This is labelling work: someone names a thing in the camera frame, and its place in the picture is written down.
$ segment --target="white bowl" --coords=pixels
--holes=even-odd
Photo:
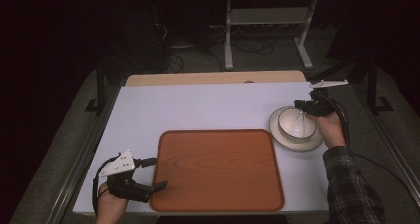
[[[300,110],[297,108],[288,108],[285,109],[283,112],[280,113],[278,116],[278,124],[279,130],[289,139],[294,140],[297,143],[304,143],[314,135],[316,131],[316,123],[312,120],[307,119],[306,117],[303,119],[303,135],[301,137],[296,137],[293,134],[290,134],[290,128],[293,126],[296,119],[299,117]]]

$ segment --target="white saucer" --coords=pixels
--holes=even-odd
[[[288,149],[291,149],[293,151],[297,152],[306,152],[313,150],[317,148],[319,145],[321,145],[323,138],[321,134],[318,131],[318,128],[316,129],[314,135],[308,138],[306,142],[304,143],[296,143],[295,141],[292,141],[291,139],[288,139],[283,136],[280,132],[279,124],[278,124],[278,117],[280,114],[289,108],[293,107],[282,107],[277,109],[275,112],[272,113],[271,117],[269,118],[269,129],[271,130],[272,135],[275,137],[275,139],[280,142],[282,145],[287,147]]]

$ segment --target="wooden tray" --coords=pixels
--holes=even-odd
[[[271,134],[266,130],[168,131],[160,137],[154,183],[159,212],[268,212],[284,206]]]

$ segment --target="white tabletop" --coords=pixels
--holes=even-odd
[[[159,138],[168,130],[269,131],[269,117],[275,110],[293,106],[297,99],[310,99],[309,85],[285,82],[123,87],[73,211],[94,214],[92,180],[100,165],[119,152],[130,149],[136,159],[156,157]],[[328,210],[328,182],[322,161],[325,145],[298,153],[273,140],[285,196],[280,212]],[[133,180],[151,185],[153,173],[154,166],[138,168]],[[167,214],[135,201],[129,202],[127,212]]]

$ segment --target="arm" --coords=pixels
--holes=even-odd
[[[314,120],[329,148],[323,155],[329,181],[329,223],[385,223],[379,196],[362,177],[355,157],[346,147],[336,113]]]
[[[126,211],[128,200],[115,197],[108,191],[108,185],[99,187],[97,224],[116,224]]]

